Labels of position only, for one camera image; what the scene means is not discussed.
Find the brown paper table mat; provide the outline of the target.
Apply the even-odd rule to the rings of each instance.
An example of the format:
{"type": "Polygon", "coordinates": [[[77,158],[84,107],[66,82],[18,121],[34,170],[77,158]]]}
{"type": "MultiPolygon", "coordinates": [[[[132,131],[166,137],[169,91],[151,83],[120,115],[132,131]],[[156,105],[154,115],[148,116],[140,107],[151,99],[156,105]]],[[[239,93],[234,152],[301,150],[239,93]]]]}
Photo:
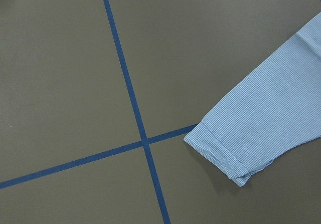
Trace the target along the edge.
{"type": "Polygon", "coordinates": [[[320,140],[238,187],[184,136],[320,0],[1,0],[1,223],[320,223],[320,140]]]}

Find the blue striped button shirt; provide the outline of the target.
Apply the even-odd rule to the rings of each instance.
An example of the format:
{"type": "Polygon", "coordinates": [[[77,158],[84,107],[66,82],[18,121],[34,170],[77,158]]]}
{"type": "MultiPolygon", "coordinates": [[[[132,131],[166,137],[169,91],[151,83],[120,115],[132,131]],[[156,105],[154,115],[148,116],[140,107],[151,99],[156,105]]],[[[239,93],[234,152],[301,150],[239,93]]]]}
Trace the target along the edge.
{"type": "Polygon", "coordinates": [[[228,92],[184,141],[238,186],[320,137],[320,15],[228,92]]]}

